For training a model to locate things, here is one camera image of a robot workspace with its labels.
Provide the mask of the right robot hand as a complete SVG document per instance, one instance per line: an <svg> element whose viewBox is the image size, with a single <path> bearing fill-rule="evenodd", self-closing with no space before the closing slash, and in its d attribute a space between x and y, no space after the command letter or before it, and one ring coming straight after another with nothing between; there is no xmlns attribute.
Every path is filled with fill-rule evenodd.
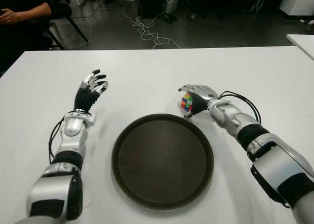
<svg viewBox="0 0 314 224"><path fill-rule="evenodd" d="M218 94L206 85L187 84L180 87L178 91L186 92L192 97L192 109L184 115L185 119L207 110L209 102L218 98Z"/></svg>

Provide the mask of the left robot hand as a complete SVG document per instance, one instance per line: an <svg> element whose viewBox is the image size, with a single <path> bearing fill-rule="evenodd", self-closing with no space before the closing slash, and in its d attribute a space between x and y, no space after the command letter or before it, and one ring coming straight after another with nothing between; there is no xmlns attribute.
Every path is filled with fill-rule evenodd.
<svg viewBox="0 0 314 224"><path fill-rule="evenodd" d="M106 75L100 70L91 71L81 82L74 101L74 111L89 113L100 95L107 90Z"/></svg>

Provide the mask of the bystander bare hand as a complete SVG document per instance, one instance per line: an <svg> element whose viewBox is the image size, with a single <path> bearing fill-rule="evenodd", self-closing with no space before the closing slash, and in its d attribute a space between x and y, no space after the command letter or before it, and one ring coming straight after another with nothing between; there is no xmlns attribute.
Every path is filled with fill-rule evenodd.
<svg viewBox="0 0 314 224"><path fill-rule="evenodd" d="M0 10L0 25L16 25L22 21L19 12L8 8Z"/></svg>

